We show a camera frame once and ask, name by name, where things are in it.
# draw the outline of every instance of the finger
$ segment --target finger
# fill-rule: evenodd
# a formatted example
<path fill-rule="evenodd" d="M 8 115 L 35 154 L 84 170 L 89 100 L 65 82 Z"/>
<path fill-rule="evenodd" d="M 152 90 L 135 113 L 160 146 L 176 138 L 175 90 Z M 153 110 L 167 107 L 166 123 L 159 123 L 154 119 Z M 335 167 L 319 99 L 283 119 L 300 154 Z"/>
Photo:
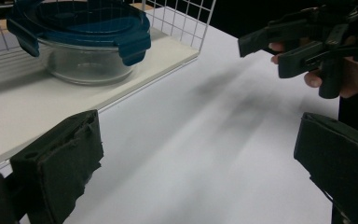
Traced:
<path fill-rule="evenodd" d="M 309 37 L 301 37 L 300 38 L 300 46 L 304 46 L 306 44 L 309 44 L 310 38 Z"/>
<path fill-rule="evenodd" d="M 271 58 L 271 62 L 272 63 L 275 63 L 275 64 L 278 64 L 279 63 L 279 56 L 282 55 L 281 53 L 277 54 L 277 55 L 274 55 L 272 56 Z"/>
<path fill-rule="evenodd" d="M 350 37 L 348 37 L 345 42 L 344 42 L 344 46 L 350 46 L 350 45 L 354 45 L 356 43 L 356 36 L 351 35 Z M 346 60 L 348 60 L 351 63 L 358 63 L 356 62 L 353 57 L 345 57 Z"/>
<path fill-rule="evenodd" d="M 358 66 L 352 63 L 345 63 L 342 87 L 340 95 L 343 98 L 349 98 L 358 93 Z"/>
<path fill-rule="evenodd" d="M 304 76 L 304 80 L 305 83 L 312 87 L 312 88 L 319 88 L 322 85 L 322 79 L 319 77 L 319 73 L 321 71 L 318 70 L 314 70 L 311 72 L 308 72 L 305 76 Z"/>
<path fill-rule="evenodd" d="M 269 43 L 268 47 L 274 51 L 284 51 L 284 44 L 281 42 Z"/>

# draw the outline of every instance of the glass food container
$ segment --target glass food container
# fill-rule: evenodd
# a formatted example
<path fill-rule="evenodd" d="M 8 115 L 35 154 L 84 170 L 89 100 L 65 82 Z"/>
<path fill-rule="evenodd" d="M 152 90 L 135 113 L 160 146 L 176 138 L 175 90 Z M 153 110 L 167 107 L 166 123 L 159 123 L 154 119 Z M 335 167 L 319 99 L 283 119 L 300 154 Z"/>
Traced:
<path fill-rule="evenodd" d="M 151 47 L 149 28 L 143 11 L 119 0 L 18 0 L 7 16 L 7 29 L 26 52 L 78 84 L 128 77 Z"/>

